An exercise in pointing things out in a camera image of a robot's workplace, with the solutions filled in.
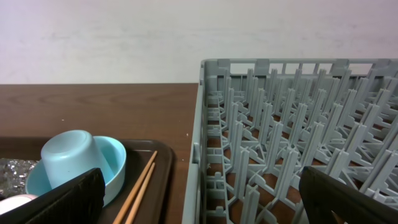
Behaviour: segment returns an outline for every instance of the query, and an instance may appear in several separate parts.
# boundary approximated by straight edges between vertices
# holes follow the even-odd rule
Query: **wooden chopsticks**
[[[148,161],[147,165],[145,166],[144,170],[142,171],[141,175],[138,177],[136,184],[131,189],[130,194],[127,196],[126,201],[124,201],[124,204],[121,207],[118,215],[114,219],[113,224],[120,224],[122,222],[122,219],[123,219],[124,215],[126,214],[127,210],[129,209],[132,200],[136,196],[138,189],[140,188],[140,186],[142,184],[142,181],[144,181],[144,183],[138,193],[138,196],[137,196],[136,200],[134,201],[134,204],[132,205],[132,208],[127,217],[126,223],[130,224],[134,221],[134,217],[137,214],[139,204],[141,203],[142,197],[144,196],[145,190],[148,186],[150,177],[152,176],[152,173],[154,171],[155,163],[153,161],[156,157],[156,154],[157,154],[157,151],[155,151],[155,153],[149,159],[149,161]]]

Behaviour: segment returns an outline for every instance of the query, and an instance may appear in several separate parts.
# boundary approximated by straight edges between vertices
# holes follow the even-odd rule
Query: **dish rack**
[[[304,166],[398,209],[397,84],[398,59],[202,61],[182,223],[308,223]]]

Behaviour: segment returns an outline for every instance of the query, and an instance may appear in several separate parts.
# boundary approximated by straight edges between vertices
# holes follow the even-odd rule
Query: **brown countertop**
[[[0,85],[0,136],[71,129],[155,139],[175,153],[164,223],[181,223],[197,84]]]

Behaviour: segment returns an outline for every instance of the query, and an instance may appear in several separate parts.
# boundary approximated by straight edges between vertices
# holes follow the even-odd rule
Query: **aluminum foil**
[[[25,194],[25,182],[38,161],[0,159],[0,196],[4,198]]]

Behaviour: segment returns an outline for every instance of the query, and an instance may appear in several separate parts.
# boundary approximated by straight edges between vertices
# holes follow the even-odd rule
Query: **white wall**
[[[0,83],[197,82],[204,58],[396,58],[397,8],[396,0],[0,0]]]

